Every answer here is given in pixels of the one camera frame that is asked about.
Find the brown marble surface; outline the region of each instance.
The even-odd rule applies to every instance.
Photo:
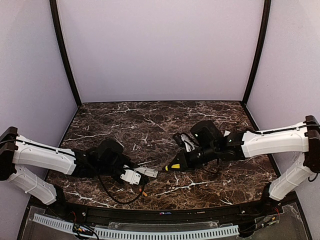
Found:
[[[150,178],[142,196],[120,205],[104,192],[97,178],[77,178],[51,170],[47,182],[63,188],[68,202],[119,209],[182,210],[218,207],[258,200],[276,174],[266,155],[248,160],[212,161],[194,172],[166,172],[181,149],[172,139],[176,132],[190,133],[201,120],[213,120],[224,132],[243,131],[250,121],[238,102],[166,101],[86,103],[75,116],[62,148],[88,149],[106,138],[117,140],[124,153],[141,166],[159,171]],[[108,176],[105,185],[121,201],[133,199],[138,186],[120,185]]]

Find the white ventilation strip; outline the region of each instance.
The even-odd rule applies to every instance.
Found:
[[[34,214],[33,221],[68,234],[72,232],[73,223],[54,219],[48,216]],[[106,228],[94,229],[100,239],[106,240],[210,240],[239,235],[238,225],[212,228],[199,231],[178,232],[140,232],[119,231]]]

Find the red wire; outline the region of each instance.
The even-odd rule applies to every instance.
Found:
[[[71,213],[74,215],[73,221],[76,222],[76,221],[77,221],[77,215],[76,215],[76,213],[75,213],[74,211],[72,211]]]
[[[280,217],[280,212],[279,212],[278,208],[275,207],[274,210],[278,213],[278,217]]]

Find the yellow label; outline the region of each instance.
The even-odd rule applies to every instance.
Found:
[[[173,164],[171,166],[172,169],[179,169],[180,168],[180,164]]]

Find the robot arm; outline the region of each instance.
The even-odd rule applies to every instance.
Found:
[[[113,140],[105,140],[98,147],[81,151],[48,146],[19,135],[10,127],[0,136],[0,181],[7,180],[50,205],[64,200],[62,190],[49,184],[23,165],[51,169],[74,177],[92,178],[96,173],[108,175],[116,181],[144,185],[148,176],[156,178],[158,171],[139,167],[123,154],[123,147]]]
[[[224,136],[212,121],[201,121],[192,127],[191,133],[199,147],[180,151],[165,170],[193,170],[215,159],[237,161],[264,154],[300,152],[294,164],[267,186],[268,194],[264,197],[273,204],[308,177],[320,173],[320,125],[313,116],[288,127],[227,132]]]

